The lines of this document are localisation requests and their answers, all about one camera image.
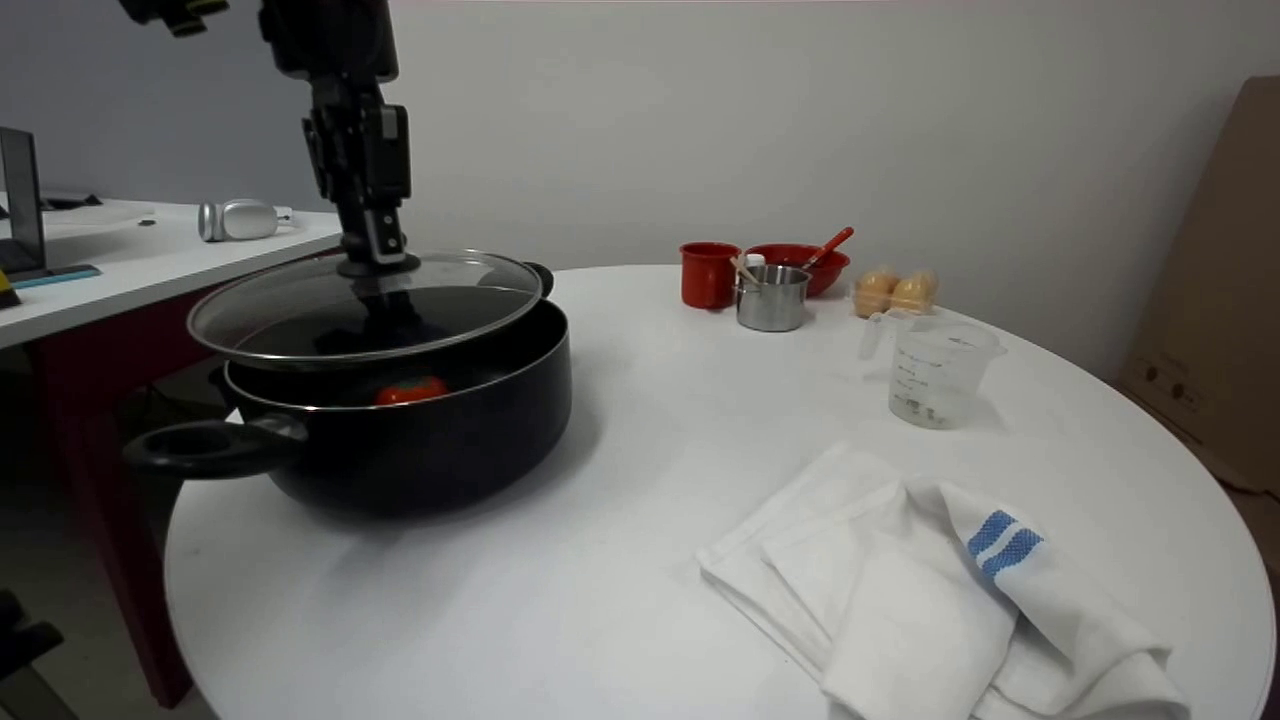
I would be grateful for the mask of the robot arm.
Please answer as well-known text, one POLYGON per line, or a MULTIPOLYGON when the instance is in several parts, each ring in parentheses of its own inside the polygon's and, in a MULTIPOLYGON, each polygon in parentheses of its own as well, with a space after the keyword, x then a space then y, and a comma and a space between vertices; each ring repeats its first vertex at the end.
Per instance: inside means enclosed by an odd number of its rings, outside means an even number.
POLYGON ((407 112, 381 94, 400 74, 389 0, 261 0, 258 24, 277 70, 314 87, 304 139, 349 262, 400 267, 411 166, 407 112))

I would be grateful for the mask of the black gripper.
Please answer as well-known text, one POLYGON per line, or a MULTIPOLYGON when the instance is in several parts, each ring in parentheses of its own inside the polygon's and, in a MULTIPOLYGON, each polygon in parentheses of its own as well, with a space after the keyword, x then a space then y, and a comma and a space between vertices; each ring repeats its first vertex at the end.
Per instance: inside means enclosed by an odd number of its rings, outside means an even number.
POLYGON ((377 80, 320 76, 304 139, 320 196, 337 210, 346 254, 366 267, 400 267, 407 240, 400 204, 411 191, 407 112, 377 80))

